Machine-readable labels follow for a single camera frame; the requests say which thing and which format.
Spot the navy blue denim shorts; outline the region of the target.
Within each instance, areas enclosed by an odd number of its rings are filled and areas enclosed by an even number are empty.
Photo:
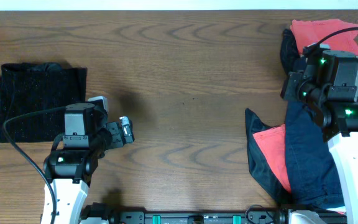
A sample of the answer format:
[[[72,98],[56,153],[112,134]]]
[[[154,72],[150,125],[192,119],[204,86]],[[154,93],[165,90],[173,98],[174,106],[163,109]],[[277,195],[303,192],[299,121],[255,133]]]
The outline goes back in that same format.
[[[285,165],[295,204],[318,208],[344,206],[341,184],[332,155],[311,110],[290,101],[285,117]]]

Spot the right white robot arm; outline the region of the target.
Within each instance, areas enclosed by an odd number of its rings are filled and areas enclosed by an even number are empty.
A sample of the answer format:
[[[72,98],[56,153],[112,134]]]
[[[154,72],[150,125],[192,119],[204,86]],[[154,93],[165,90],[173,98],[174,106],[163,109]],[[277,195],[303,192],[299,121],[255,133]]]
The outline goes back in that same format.
[[[281,97],[314,112],[339,174],[347,222],[358,223],[358,58],[327,48],[305,50],[304,55],[305,69],[288,74]]]

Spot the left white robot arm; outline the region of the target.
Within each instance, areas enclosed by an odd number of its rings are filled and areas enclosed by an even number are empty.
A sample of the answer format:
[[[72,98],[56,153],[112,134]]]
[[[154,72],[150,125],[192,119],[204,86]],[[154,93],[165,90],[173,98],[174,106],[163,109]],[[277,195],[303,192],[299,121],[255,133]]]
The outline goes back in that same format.
[[[121,116],[108,120],[103,100],[68,105],[64,114],[65,132],[57,137],[44,161],[44,212],[41,223],[108,223],[107,213],[99,218],[81,218],[91,177],[105,152],[134,142],[132,121]]]

